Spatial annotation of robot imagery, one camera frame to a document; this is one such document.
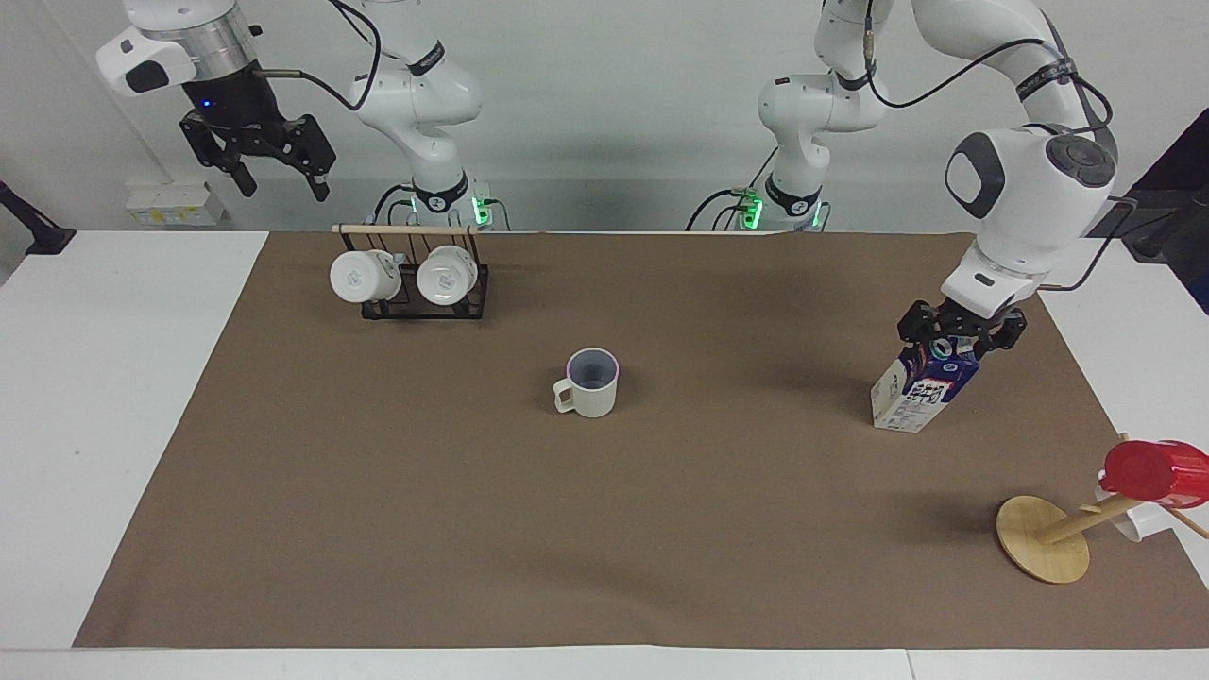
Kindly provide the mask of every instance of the black cable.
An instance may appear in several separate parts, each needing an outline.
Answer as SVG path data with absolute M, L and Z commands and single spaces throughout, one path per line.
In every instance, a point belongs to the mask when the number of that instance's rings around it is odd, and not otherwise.
M 348 12 L 346 12 L 343 7 L 341 7 L 340 5 L 332 5 L 332 6 L 336 7 L 336 11 L 340 12 L 341 17 L 345 17 L 345 21 L 348 22 L 348 25 L 353 27 L 353 30 L 357 31 L 357 35 L 361 36 L 361 40 L 369 42 L 370 45 L 374 45 L 374 41 L 370 40 L 370 36 L 365 35 L 365 31 L 361 30 L 361 27 L 357 25 L 357 22 L 354 22 L 353 18 L 348 16 Z
M 382 206 L 386 206 L 387 200 L 391 198 L 391 195 L 394 194 L 395 191 L 411 191 L 411 192 L 415 192 L 416 188 L 415 186 L 407 186 L 406 184 L 395 184 L 391 189 L 387 189 L 386 192 L 382 194 L 382 197 L 378 198 L 377 206 L 374 207 L 374 224 L 377 224 L 378 218 L 382 217 Z
M 1152 225 L 1152 224 L 1155 224 L 1157 221 L 1164 221 L 1164 220 L 1167 220 L 1169 218 L 1173 218 L 1181 209 L 1182 208 L 1176 208 L 1176 209 L 1167 213 L 1165 215 L 1161 215 L 1161 217 L 1157 217 L 1157 218 L 1155 218 L 1152 220 L 1149 220 L 1146 223 L 1139 224 L 1138 226 L 1130 229 L 1129 234 L 1134 234 L 1138 230 L 1140 230 L 1143 227 L 1146 227 L 1146 226 L 1150 226 L 1150 225 Z M 1164 224 L 1163 226 L 1156 229 L 1155 231 L 1152 231 L 1152 232 L 1150 232 L 1150 234 L 1147 234 L 1145 236 L 1141 236 L 1136 241 L 1134 241 L 1133 242 L 1133 252 L 1134 252 L 1134 254 L 1141 255 L 1144 258 L 1158 258 L 1159 255 L 1162 255 L 1163 254 L 1163 247 L 1167 244 L 1168 238 L 1170 238 L 1170 236 L 1172 236 L 1170 232 L 1169 232 L 1169 227 L 1170 227 L 1170 225 L 1165 225 Z
M 735 196 L 735 191 L 733 189 L 723 189 L 722 191 L 711 194 L 705 201 L 701 201 L 701 204 L 693 212 L 693 217 L 689 218 L 688 226 L 684 227 L 684 231 L 693 231 L 693 225 L 696 223 L 696 218 L 701 217 L 701 213 L 705 212 L 705 208 L 710 207 L 710 203 L 722 198 L 723 196 Z
M 1080 288 L 1082 288 L 1083 284 L 1087 283 L 1087 280 L 1092 277 L 1092 272 L 1095 271 L 1095 267 L 1100 264 L 1100 260 L 1104 259 L 1104 253 L 1109 252 L 1109 246 L 1112 244 L 1112 240 L 1117 237 L 1117 234 L 1121 231 L 1121 227 L 1124 226 L 1126 223 L 1129 221 L 1129 218 L 1132 218 L 1133 214 L 1138 212 L 1138 201 L 1135 201 L 1134 198 L 1120 198 L 1116 196 L 1109 196 L 1109 201 L 1113 201 L 1117 203 L 1126 203 L 1127 206 L 1129 206 L 1129 209 L 1126 212 L 1126 215 L 1121 218 L 1121 221 L 1118 221 L 1117 225 L 1112 227 L 1112 231 L 1109 232 L 1107 238 L 1104 240 L 1104 244 L 1100 246 L 1099 252 L 1097 252 L 1095 257 L 1092 258 L 1092 264 L 1088 265 L 1087 271 L 1083 272 L 1083 276 L 1077 282 L 1075 282 L 1074 286 L 1042 286 L 1037 288 L 1039 290 L 1043 290 L 1046 293 L 1070 293 L 1072 290 L 1078 290 Z M 1155 221 L 1158 220 L 1151 220 L 1147 224 L 1153 224 Z M 1146 226 L 1146 224 L 1134 227 L 1133 230 L 1130 230 L 1130 232 L 1136 231 L 1143 226 Z
M 759 181 L 759 175 L 764 174 L 764 171 L 768 169 L 768 165 L 773 162 L 773 157 L 776 156 L 776 152 L 779 150 L 780 150 L 779 146 L 773 148 L 773 152 L 769 154 L 767 159 L 764 159 L 764 165 L 760 166 L 758 171 L 756 171 L 756 177 L 753 177 L 752 180 L 747 183 L 747 189 L 752 189 L 756 186 L 756 183 Z M 735 201 L 735 212 L 730 213 L 730 218 L 727 219 L 727 227 L 723 229 L 722 231 L 730 231 L 730 225 L 731 223 L 735 221 L 735 215 L 739 214 L 739 208 L 742 206 L 742 203 L 744 203 L 742 198 Z
M 731 208 L 722 208 L 718 212 L 718 217 L 713 218 L 713 226 L 710 227 L 710 231 L 717 231 L 718 230 L 718 224 L 722 221 L 722 215 L 724 215 L 727 213 L 730 213 L 730 219 L 734 219 L 735 218 L 735 213 L 737 213 L 737 212 L 739 212 L 739 208 L 733 208 L 733 207 Z M 730 223 L 729 221 L 727 223 L 727 229 L 723 229 L 723 231 L 730 231 Z
M 991 57 L 995 57 L 1000 52 L 1005 52 L 1007 50 L 1012 50 L 1013 47 L 1019 47 L 1020 45 L 1045 45 L 1045 44 L 1046 44 L 1046 41 L 1041 40 L 1040 38 L 1022 38 L 1019 40 L 1013 40 L 1011 42 L 1005 42 L 1005 44 L 1000 45 L 999 47 L 991 50 L 990 52 L 987 52 L 982 57 L 978 57 L 973 62 L 970 62 L 961 70 L 959 70 L 958 73 L 950 75 L 948 79 L 945 79 L 943 82 L 941 82 L 936 87 L 929 90 L 927 92 L 920 94 L 919 97 L 916 97 L 916 98 L 914 98 L 914 99 L 912 99 L 909 102 L 890 102 L 889 99 L 886 99 L 885 97 L 883 97 L 880 92 L 878 92 L 878 86 L 873 81 L 873 76 L 869 74 L 869 71 L 873 70 L 873 69 L 870 69 L 869 67 L 866 67 L 864 75 L 866 75 L 866 77 L 869 79 L 869 90 L 873 92 L 873 96 L 878 98 L 878 102 L 881 102 L 883 104 L 885 104 L 886 106 L 890 106 L 891 109 L 907 109 L 907 108 L 914 106 L 915 104 L 919 104 L 920 102 L 922 102 L 922 100 L 932 97 L 937 92 L 939 92 L 939 91 L 944 90 L 945 87 L 953 85 L 953 82 L 956 81 L 959 77 L 961 77 L 961 76 L 966 75 L 967 73 L 972 71 L 974 68 L 982 65 L 983 62 L 985 62 L 987 59 L 990 59 Z
M 508 231 L 513 230 L 513 220 L 508 219 L 508 206 L 505 206 L 503 201 L 501 201 L 499 198 L 487 198 L 486 201 L 484 201 L 484 204 L 499 206 L 499 209 L 504 212 L 504 227 Z
M 374 88 L 374 82 L 377 80 L 378 65 L 382 63 L 382 34 L 378 33 L 377 27 L 374 25 L 374 22 L 370 21 L 369 17 L 366 17 L 365 15 L 363 15 L 359 11 L 354 10 L 353 7 L 351 7 L 349 5 L 347 5 L 346 2 L 343 2 L 342 0 L 328 0 L 328 2 L 330 2 L 337 10 L 340 10 L 341 15 L 345 15 L 345 12 L 348 12 L 348 13 L 353 15 L 354 17 L 357 17 L 358 19 L 360 19 L 370 29 L 370 33 L 374 34 L 374 62 L 370 64 L 369 81 L 365 83 L 365 91 L 361 92 L 361 98 L 358 99 L 358 102 L 355 104 L 353 104 L 348 99 L 345 99 L 345 96 L 341 94 L 340 92 L 336 92 L 335 88 L 332 88 L 330 85 L 328 85 L 326 82 L 324 82 L 319 77 L 313 76 L 313 75 L 308 74 L 308 73 L 303 71 L 303 70 L 297 70 L 297 69 L 270 69 L 270 70 L 256 71 L 256 75 L 259 75 L 260 77 L 266 77 L 266 79 L 272 79 L 272 77 L 276 77 L 276 79 L 296 79 L 296 80 L 305 80 L 307 82 L 312 82 L 312 83 L 319 86 L 320 88 L 323 88 L 323 91 L 326 92 L 328 94 L 331 94 L 332 97 L 335 97 L 335 99 L 337 102 L 340 102 L 349 111 L 359 111 L 359 110 L 361 110 L 361 106 L 365 105 L 365 102 L 370 98 L 370 91 Z
M 1086 80 L 1083 80 L 1083 76 L 1081 76 L 1078 74 L 1072 75 L 1071 80 L 1075 81 L 1075 83 L 1077 83 L 1080 87 L 1082 87 L 1082 88 L 1087 90 L 1088 92 L 1091 92 L 1093 97 L 1095 97 L 1097 99 L 1100 100 L 1100 104 L 1104 105 L 1104 120 L 1100 121 L 1100 122 L 1098 122 L 1098 123 L 1095 123 L 1095 125 L 1089 125 L 1087 127 L 1081 127 L 1078 129 L 1072 129 L 1072 131 L 1070 131 L 1070 134 L 1083 134 L 1084 132 L 1099 132 L 1099 131 L 1109 127 L 1109 123 L 1112 122 L 1112 116 L 1116 114 L 1112 110 L 1112 103 L 1109 102 L 1109 98 L 1105 97 L 1103 92 L 1100 92 L 1099 90 L 1097 90 L 1094 85 L 1092 85 L 1091 82 L 1087 82 Z
M 391 207 L 386 209 L 386 221 L 394 224 L 394 209 L 399 206 L 407 206 L 410 208 L 411 201 L 395 201 L 394 203 L 391 203 Z

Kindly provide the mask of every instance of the wooden base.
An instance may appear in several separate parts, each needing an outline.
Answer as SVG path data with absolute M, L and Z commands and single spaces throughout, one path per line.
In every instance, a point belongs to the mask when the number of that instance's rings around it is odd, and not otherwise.
M 1092 561 L 1082 534 L 1043 546 L 1037 532 L 1066 518 L 1058 506 L 1036 496 L 1017 496 L 999 508 L 999 543 L 1025 574 L 1046 583 L 1074 583 Z

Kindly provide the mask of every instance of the mug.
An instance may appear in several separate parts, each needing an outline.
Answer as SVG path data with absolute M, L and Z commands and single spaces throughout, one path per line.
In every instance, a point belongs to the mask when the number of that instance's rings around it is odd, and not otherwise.
M 1209 503 L 1209 456 L 1184 442 L 1122 442 L 1104 459 L 1105 491 L 1188 509 Z
M 403 288 L 399 264 L 399 259 L 386 250 L 345 253 L 331 263 L 331 289 L 346 302 L 389 300 Z
M 478 263 L 465 248 L 458 246 L 433 249 L 416 272 L 420 294 L 442 307 L 461 302 L 478 283 Z
M 554 384 L 554 408 L 559 413 L 603 417 L 613 410 L 621 373 L 617 357 L 600 347 L 580 350 L 567 362 L 566 373 L 566 379 Z
M 1105 491 L 1100 486 L 1095 488 L 1097 501 L 1104 501 L 1112 496 L 1116 496 L 1116 494 Z M 1175 518 L 1156 503 L 1143 503 L 1124 514 L 1112 518 L 1112 525 L 1117 528 L 1117 531 L 1134 543 L 1141 543 L 1143 538 L 1153 536 L 1159 531 L 1175 529 Z

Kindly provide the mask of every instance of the white table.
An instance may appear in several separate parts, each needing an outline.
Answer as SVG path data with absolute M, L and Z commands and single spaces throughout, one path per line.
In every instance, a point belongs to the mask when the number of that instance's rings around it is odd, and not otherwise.
M 0 680 L 1126 679 L 1209 668 L 1209 650 L 71 651 L 265 238 L 81 232 L 0 288 Z M 1081 243 L 1052 281 L 1077 278 L 1097 246 Z M 1169 270 L 1135 264 L 1117 243 L 1083 289 L 1045 301 L 1118 431 L 1209 448 L 1209 317 Z M 1209 523 L 1207 509 L 1193 517 Z M 1175 530 L 1209 583 L 1209 544 Z

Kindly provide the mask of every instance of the brown paper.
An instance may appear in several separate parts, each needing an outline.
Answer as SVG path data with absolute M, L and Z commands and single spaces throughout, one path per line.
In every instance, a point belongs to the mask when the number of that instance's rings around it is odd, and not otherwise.
M 1116 443 L 1040 302 L 921 434 L 870 426 L 968 243 L 486 236 L 486 319 L 366 322 L 339 238 L 274 234 L 76 644 L 1209 646 L 1170 534 L 1091 530 L 1068 587 L 996 544 Z M 553 407 L 586 346 L 621 362 L 598 421 Z

